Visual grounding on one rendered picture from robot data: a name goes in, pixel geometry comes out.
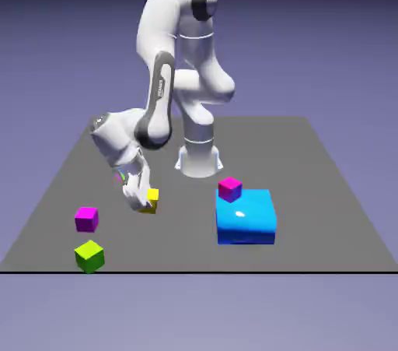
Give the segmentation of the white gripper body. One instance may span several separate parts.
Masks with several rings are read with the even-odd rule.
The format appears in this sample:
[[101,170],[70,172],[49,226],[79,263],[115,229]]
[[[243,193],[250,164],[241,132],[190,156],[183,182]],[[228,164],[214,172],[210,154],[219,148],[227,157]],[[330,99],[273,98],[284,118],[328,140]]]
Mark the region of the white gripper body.
[[124,175],[122,192],[128,205],[138,211],[149,206],[150,168],[146,158],[138,153],[135,158],[121,167]]

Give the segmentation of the small yellow cube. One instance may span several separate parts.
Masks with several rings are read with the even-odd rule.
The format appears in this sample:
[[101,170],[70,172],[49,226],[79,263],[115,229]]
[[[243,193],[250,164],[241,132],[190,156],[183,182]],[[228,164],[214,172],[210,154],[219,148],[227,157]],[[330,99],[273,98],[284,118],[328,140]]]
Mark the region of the small yellow cube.
[[139,212],[155,214],[159,200],[159,190],[156,188],[149,188],[147,199],[148,201],[146,202],[146,205],[139,209]]

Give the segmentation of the small magenta cube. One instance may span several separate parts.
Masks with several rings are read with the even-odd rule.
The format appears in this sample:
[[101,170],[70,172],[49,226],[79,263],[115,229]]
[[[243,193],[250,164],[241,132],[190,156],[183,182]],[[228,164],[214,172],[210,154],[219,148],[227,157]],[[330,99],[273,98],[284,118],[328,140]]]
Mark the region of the small magenta cube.
[[234,202],[242,195],[243,183],[234,177],[227,177],[218,182],[218,197],[227,202]]
[[78,232],[94,233],[99,223],[98,209],[80,207],[75,214],[75,227]]

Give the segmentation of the large blue box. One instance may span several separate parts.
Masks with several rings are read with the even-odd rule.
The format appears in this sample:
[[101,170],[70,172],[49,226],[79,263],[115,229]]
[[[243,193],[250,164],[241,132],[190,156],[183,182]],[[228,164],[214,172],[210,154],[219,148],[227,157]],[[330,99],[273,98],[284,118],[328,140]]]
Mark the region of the large blue box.
[[215,192],[218,244],[274,244],[277,215],[267,189],[243,189],[234,202]]

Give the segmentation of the small green cube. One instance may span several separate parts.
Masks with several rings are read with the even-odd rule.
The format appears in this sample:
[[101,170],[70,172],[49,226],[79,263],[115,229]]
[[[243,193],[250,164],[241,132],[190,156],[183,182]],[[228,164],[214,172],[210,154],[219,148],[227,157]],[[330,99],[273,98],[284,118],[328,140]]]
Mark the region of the small green cube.
[[95,241],[88,240],[75,249],[75,260],[84,273],[92,274],[104,265],[104,250]]

